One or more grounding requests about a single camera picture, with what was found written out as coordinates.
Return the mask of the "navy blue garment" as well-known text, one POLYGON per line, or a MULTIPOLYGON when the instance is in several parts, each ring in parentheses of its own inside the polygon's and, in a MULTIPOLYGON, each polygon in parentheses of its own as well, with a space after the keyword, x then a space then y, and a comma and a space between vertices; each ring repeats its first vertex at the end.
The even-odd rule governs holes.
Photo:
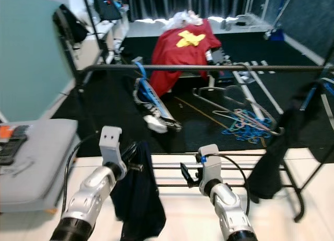
POLYGON ((157 237, 165 226, 164 206, 153 174, 152 153, 148 143, 139 143, 144 144, 138 156, 144 165, 143 172, 127 172, 112 191, 115 215, 123 222, 120 241, 157 237))

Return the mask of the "white plastic hanger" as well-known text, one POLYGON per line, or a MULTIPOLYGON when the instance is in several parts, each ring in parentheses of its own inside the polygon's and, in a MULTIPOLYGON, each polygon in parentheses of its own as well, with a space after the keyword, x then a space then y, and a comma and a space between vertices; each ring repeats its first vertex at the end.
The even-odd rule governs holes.
POLYGON ((249 116, 247 110, 235 109, 232 111, 212 111, 213 114, 232 119, 239 124, 255 124, 255 117, 249 116))

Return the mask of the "black shorts white waistband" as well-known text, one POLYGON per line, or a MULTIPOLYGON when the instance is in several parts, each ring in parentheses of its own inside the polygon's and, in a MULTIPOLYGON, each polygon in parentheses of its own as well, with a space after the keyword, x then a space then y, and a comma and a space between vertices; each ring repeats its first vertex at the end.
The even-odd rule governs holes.
POLYGON ((175 131, 175 132, 181 131, 182 124, 177 120, 153 117, 153 115, 150 114, 150 112, 148 112, 148 110, 143 105, 139 105, 138 103, 136 103, 136 105, 138 106, 138 109, 140 110, 142 117, 144 121, 147 123, 149 129, 159 134, 164 134, 167 133, 168 131, 175 131))

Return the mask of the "black hanging shirt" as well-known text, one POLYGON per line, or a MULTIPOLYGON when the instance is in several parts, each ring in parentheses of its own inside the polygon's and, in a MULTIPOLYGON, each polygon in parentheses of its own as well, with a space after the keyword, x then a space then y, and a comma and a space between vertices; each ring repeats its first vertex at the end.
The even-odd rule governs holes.
MULTIPOLYGON (((248 192, 253 198, 270 200, 281 189, 280 165, 284 160, 289 148, 295 148, 300 139, 299 134, 303 127, 314 121, 320 109, 316 108, 316 97, 322 94, 321 89, 317 89, 313 100, 308 103, 305 111, 300 111, 301 104, 305 100, 310 86, 310 82, 302 86, 290 98, 287 109, 278 121, 278 127, 283 129, 279 136, 270 140, 266 147, 266 153, 258 160, 247 180, 248 192)), ((334 95, 334 85, 322 84, 325 91, 334 95)))

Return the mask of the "low white table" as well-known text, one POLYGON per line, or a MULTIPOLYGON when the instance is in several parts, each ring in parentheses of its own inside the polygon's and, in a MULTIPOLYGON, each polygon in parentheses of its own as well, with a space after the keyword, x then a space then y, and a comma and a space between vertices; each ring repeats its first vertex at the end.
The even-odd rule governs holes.
POLYGON ((216 74, 217 72, 215 71, 207 71, 207 91, 214 91, 216 74))

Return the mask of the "grey cushioned bench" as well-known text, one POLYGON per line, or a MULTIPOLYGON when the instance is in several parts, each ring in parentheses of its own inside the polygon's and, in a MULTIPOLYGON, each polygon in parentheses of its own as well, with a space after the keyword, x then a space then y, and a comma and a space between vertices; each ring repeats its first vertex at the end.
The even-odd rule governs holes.
POLYGON ((57 208, 62 195, 65 162, 79 143, 77 121, 44 119, 13 122, 29 126, 12 165, 0 174, 0 212, 29 212, 57 208))

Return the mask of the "black metal garment rack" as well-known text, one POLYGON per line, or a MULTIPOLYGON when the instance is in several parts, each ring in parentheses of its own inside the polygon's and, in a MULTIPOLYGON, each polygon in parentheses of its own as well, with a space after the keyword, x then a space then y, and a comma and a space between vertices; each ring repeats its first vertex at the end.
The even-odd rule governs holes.
MULTIPOLYGON (((145 65, 144 69, 146 71, 285 71, 285 72, 317 72, 320 77, 325 77, 326 73, 329 73, 334 68, 334 65, 330 65, 329 61, 334 57, 334 36, 332 36, 332 43, 329 46, 327 55, 322 60, 320 65, 260 65, 257 67, 245 66, 245 65, 145 65)), ((84 79, 87 79, 92 75, 94 71, 126 71, 126 70, 139 70, 137 65, 90 65, 83 68, 81 71, 78 71, 77 74, 84 79)), ((322 90, 322 94, 325 93, 325 88, 320 85, 317 89, 322 90)), ((334 160, 334 141, 332 141, 331 148, 327 151, 327 157, 324 158, 322 162, 313 170, 312 174, 308 179, 303 183, 302 186, 298 186, 296 179, 294 179, 293 173, 290 170, 290 167, 285 161, 281 162, 282 171, 284 171, 290 181, 289 185, 283 185, 283 187, 293 188, 294 195, 298 199, 299 211, 293 218, 295 223, 301 222, 305 216, 307 206, 305 199, 303 197, 303 192, 307 188, 308 184, 313 180, 313 177, 324 167, 327 159, 334 160)))

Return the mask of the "red cloth with yellow star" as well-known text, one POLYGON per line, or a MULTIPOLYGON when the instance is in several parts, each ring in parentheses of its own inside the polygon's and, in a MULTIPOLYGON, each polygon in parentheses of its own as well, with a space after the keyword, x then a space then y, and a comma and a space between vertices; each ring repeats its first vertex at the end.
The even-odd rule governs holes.
MULTIPOLYGON (((208 19, 200 26, 189 24, 183 28, 162 33, 153 50, 153 65, 208 65, 207 51, 221 47, 208 19)), ((181 71, 153 71, 149 84, 158 97, 162 97, 175 85, 181 71)))

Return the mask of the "black handheld controller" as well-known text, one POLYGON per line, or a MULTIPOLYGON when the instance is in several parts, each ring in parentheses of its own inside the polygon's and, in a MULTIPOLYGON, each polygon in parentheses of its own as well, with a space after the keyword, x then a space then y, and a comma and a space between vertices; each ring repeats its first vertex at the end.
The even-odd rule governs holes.
POLYGON ((0 165, 7 166, 14 163, 15 154, 23 143, 27 141, 27 129, 29 126, 14 126, 12 136, 5 142, 1 142, 0 165))

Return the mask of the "white shelf unit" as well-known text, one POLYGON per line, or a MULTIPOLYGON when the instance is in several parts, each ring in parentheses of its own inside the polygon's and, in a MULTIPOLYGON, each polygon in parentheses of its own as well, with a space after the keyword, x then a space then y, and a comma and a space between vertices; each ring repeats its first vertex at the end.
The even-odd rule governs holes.
POLYGON ((129 30, 127 17, 112 22, 99 22, 96 25, 97 34, 93 29, 86 27, 89 33, 79 48, 75 50, 75 65, 77 70, 82 70, 93 64, 110 64, 115 55, 120 52, 120 45, 129 30), (97 39, 105 41, 108 48, 108 57, 102 61, 102 50, 100 50, 97 39))

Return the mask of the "orange black tool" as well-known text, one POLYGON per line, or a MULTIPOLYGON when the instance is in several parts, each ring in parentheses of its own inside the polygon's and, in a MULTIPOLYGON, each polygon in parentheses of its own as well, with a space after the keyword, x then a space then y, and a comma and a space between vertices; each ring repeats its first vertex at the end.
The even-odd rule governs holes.
POLYGON ((13 132, 14 126, 0 126, 0 139, 9 139, 13 132))

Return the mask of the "white raised platform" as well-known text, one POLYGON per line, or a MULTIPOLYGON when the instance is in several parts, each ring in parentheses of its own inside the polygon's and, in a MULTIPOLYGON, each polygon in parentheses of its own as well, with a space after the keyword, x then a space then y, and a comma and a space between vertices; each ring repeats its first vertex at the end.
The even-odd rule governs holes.
MULTIPOLYGON (((132 21, 129 23, 129 31, 127 32, 127 38, 146 38, 146 37, 158 37, 163 33, 163 27, 167 24, 169 19, 141 19, 132 21)), ((222 17, 208 17, 208 21, 214 34, 222 33, 257 33, 265 32, 267 30, 258 29, 232 29, 231 31, 224 31, 220 29, 220 22, 222 17)))

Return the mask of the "crumpled white cloth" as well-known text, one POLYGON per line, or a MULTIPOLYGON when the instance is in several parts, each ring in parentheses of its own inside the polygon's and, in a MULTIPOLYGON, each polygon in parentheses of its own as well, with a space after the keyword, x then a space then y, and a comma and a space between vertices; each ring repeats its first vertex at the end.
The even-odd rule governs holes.
POLYGON ((203 18, 200 18, 193 10, 184 10, 177 12, 174 17, 169 19, 167 24, 163 27, 163 30, 179 29, 190 25, 202 26, 203 23, 203 18))

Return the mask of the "black bag with red tag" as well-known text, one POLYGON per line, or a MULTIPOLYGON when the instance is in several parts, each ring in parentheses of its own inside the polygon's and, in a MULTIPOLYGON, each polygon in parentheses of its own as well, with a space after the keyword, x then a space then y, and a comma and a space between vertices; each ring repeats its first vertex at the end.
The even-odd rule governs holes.
POLYGON ((100 17, 100 21, 117 21, 122 18, 114 0, 93 0, 93 7, 100 17))

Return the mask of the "dark pleated curtain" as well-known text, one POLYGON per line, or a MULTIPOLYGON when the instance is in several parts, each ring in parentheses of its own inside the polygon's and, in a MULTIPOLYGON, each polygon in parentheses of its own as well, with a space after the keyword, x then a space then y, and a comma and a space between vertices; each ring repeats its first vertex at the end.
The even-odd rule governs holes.
POLYGON ((193 10, 200 17, 236 17, 245 14, 250 0, 122 0, 129 5, 131 21, 169 19, 177 12, 193 10))

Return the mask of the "white metal tube frame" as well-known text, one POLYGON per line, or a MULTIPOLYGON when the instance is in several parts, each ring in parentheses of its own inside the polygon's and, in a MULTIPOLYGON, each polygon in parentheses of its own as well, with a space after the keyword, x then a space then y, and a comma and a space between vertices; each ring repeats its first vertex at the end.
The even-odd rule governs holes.
POLYGON ((267 6, 270 0, 235 0, 235 5, 241 11, 235 17, 227 17, 220 22, 220 29, 258 29, 267 30, 272 26, 265 21, 267 6))

